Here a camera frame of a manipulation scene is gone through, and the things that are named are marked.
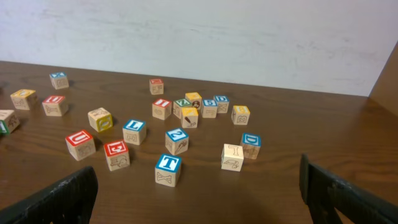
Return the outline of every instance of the wall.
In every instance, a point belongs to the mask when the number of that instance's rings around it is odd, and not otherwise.
[[[1,0],[0,60],[368,96],[398,39],[397,8],[396,0]]]
[[[398,116],[398,43],[374,85],[370,98]]]

